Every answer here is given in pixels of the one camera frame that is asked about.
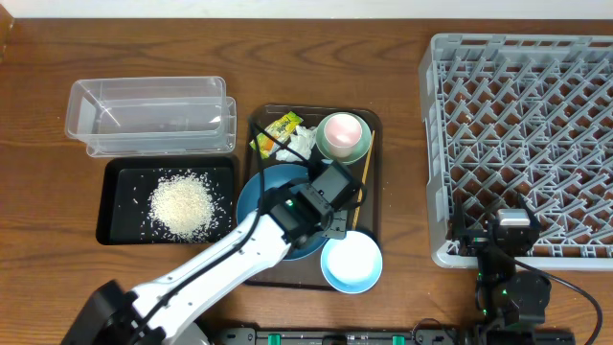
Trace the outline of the light blue bowl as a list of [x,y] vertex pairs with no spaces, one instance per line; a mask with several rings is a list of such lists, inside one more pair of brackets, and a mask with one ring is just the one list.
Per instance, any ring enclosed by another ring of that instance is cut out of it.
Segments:
[[359,294],[375,286],[382,274],[383,258],[372,237],[349,231],[343,240],[329,240],[324,245],[320,266],[331,287],[346,294]]

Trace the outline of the pink cup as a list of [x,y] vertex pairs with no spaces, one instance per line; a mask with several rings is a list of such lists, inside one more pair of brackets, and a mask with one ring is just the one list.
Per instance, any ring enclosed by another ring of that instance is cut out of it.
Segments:
[[362,137],[362,126],[349,113],[333,114],[324,127],[329,152],[336,158],[352,154]]

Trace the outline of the pile of rice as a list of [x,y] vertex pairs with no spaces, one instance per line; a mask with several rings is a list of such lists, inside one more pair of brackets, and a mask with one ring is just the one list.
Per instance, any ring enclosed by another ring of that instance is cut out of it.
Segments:
[[215,170],[155,169],[153,186],[133,203],[144,209],[138,238],[145,242],[214,242],[231,225],[229,197]]

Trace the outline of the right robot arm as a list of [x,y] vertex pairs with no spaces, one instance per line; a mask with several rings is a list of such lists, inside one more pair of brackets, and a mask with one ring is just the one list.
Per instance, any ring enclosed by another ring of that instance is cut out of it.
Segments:
[[475,304],[485,324],[475,335],[487,344],[528,340],[545,321],[550,301],[550,281],[528,269],[518,271],[514,262],[532,249],[542,230],[524,196],[516,198],[515,208],[495,211],[483,229],[467,226],[462,200],[454,200],[451,237],[462,256],[477,259]]

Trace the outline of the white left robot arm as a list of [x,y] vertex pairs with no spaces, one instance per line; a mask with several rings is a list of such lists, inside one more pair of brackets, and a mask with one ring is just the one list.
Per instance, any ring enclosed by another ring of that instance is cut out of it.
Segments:
[[99,287],[63,343],[175,343],[222,297],[328,225],[355,194],[354,187],[295,181],[263,192],[258,208],[235,230],[174,271],[130,291],[116,281]]

